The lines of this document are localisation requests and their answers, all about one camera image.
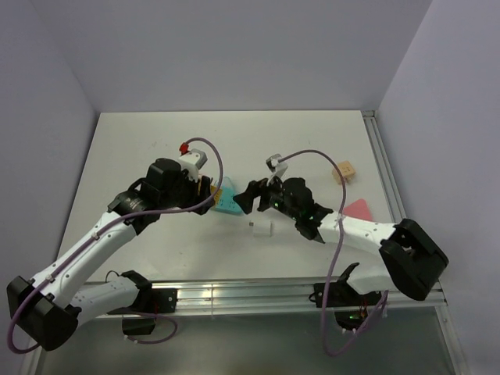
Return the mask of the teal triangular power strip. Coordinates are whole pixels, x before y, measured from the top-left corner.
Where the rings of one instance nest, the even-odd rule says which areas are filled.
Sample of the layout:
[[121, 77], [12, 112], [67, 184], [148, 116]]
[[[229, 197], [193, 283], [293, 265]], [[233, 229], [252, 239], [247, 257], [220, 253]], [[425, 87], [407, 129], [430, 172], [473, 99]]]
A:
[[234, 196], [238, 193], [239, 191], [236, 189], [233, 181], [229, 177], [224, 177], [215, 197], [216, 203], [212, 207], [212, 210], [235, 216], [242, 215], [243, 211], [241, 207], [234, 201]]

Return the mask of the yellow cube socket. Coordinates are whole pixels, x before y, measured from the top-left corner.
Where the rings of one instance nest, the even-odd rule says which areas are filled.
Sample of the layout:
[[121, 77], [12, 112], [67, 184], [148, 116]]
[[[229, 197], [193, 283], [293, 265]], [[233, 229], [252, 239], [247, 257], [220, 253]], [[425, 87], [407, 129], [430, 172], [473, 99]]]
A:
[[216, 199], [222, 194], [223, 189], [217, 188], [212, 184], [213, 179], [207, 176], [200, 176], [198, 182], [198, 196], [202, 199], [208, 198], [211, 194], [216, 193]]

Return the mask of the white charger adapter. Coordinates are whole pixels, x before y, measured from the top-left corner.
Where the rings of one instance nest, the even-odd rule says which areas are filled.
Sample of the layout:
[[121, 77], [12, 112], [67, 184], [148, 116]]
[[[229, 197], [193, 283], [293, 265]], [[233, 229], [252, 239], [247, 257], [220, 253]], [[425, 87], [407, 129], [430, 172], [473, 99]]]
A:
[[252, 236], [255, 238], [270, 238], [273, 235], [273, 223], [270, 220], [251, 221]]

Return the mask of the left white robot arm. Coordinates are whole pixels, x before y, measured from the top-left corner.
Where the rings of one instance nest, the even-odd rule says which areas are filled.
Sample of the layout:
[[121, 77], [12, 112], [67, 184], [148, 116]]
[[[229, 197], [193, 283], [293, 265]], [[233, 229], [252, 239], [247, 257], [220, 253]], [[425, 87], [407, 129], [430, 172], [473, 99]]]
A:
[[111, 255], [139, 236], [163, 215], [205, 214], [214, 204], [211, 180], [200, 173], [202, 152], [176, 160], [154, 161], [142, 177], [120, 192], [98, 222], [61, 258], [26, 280], [13, 279], [6, 288], [11, 322], [7, 345], [19, 348], [13, 333], [19, 327], [35, 347], [52, 351], [63, 345], [86, 322], [116, 310], [155, 319], [152, 283], [130, 270], [114, 280], [83, 289], [83, 284]]

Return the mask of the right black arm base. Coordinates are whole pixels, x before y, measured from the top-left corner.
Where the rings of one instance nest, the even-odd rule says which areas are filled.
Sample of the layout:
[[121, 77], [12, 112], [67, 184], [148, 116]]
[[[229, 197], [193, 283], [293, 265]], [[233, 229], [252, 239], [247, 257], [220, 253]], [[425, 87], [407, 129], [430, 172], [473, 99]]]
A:
[[343, 330], [356, 332], [368, 318], [369, 307], [374, 307], [382, 300], [381, 308], [387, 304], [387, 298], [381, 292], [372, 291], [365, 295], [358, 294], [346, 283], [334, 282], [330, 284], [327, 296], [327, 308], [348, 308], [350, 310], [335, 311], [336, 323]]

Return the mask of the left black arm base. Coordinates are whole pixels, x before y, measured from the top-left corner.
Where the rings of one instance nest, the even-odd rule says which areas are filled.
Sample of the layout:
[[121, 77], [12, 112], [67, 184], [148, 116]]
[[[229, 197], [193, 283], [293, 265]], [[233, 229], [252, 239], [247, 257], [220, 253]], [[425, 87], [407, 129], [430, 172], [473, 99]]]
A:
[[[168, 313], [174, 313], [177, 305], [176, 288], [152, 288], [144, 305], [132, 305], [121, 312], [122, 332], [125, 340], [135, 344], [155, 345], [173, 338], [178, 330], [178, 323]], [[150, 335], [161, 320], [172, 324], [172, 332], [161, 339], [145, 340], [141, 336]]]

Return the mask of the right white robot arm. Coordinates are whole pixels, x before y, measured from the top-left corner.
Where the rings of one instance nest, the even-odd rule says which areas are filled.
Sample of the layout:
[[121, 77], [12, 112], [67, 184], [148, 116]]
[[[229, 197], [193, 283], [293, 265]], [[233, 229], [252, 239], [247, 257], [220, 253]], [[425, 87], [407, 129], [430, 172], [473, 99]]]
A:
[[349, 305], [368, 293], [391, 289], [423, 301], [449, 264], [447, 255], [416, 221], [375, 223], [342, 216], [316, 203], [300, 177], [253, 180], [234, 201], [246, 214], [255, 203], [260, 212], [277, 210], [310, 241], [339, 243], [379, 257], [381, 265], [363, 269], [354, 262], [338, 278], [339, 298]]

